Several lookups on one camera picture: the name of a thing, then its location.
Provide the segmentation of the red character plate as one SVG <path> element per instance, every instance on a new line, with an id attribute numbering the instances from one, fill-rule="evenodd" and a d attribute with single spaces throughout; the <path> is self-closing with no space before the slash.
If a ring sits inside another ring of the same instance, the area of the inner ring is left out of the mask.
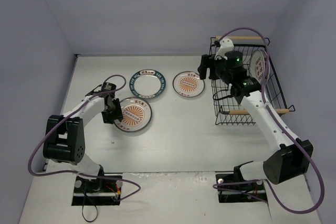
<path id="1" fill-rule="evenodd" d="M 249 72 L 250 76 L 255 78 L 260 84 L 262 84 L 262 79 L 265 72 L 265 60 L 266 52 L 262 49 L 255 50 L 250 58 Z"/>

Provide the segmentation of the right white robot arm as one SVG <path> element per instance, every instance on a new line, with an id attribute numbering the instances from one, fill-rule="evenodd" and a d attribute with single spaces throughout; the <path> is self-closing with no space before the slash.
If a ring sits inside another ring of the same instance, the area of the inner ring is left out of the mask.
<path id="1" fill-rule="evenodd" d="M 287 128 L 268 103 L 258 80 L 247 74 L 242 59 L 240 51 L 229 51 L 218 59 L 202 55 L 197 69 L 201 79 L 220 79 L 227 84 L 229 97 L 234 98 L 253 118 L 272 151 L 272 155 L 263 162 L 249 162 L 235 167 L 233 184 L 245 188 L 251 180 L 266 179 L 277 185 L 305 174 L 310 164 L 312 144 L 309 140 L 302 141 Z"/>

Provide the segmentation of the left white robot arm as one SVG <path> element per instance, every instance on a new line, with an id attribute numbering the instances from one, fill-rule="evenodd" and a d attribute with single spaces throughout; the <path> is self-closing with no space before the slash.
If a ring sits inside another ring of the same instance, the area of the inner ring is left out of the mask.
<path id="1" fill-rule="evenodd" d="M 104 82 L 99 87 L 99 92 L 89 92 L 71 111 L 48 118 L 43 144 L 45 158 L 67 163 L 71 172 L 87 178 L 86 186 L 95 193 L 105 186 L 104 170 L 86 154 L 85 126 L 99 114 L 105 124 L 123 120 L 120 100 L 115 97 L 117 86 Z"/>

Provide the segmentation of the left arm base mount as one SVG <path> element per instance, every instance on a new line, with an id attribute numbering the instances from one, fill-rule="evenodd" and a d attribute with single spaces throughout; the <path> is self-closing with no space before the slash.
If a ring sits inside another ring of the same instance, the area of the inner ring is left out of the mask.
<path id="1" fill-rule="evenodd" d="M 109 179 L 85 179 L 77 176 L 75 179 L 72 206 L 118 206 L 120 205 L 122 182 L 121 174 L 105 174 Z"/>

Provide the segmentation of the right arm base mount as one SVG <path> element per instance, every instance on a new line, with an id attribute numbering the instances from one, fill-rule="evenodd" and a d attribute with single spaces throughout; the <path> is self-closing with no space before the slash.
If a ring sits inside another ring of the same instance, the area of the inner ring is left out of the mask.
<path id="1" fill-rule="evenodd" d="M 226 203 L 268 202 L 263 182 L 216 186 L 218 201 Z"/>

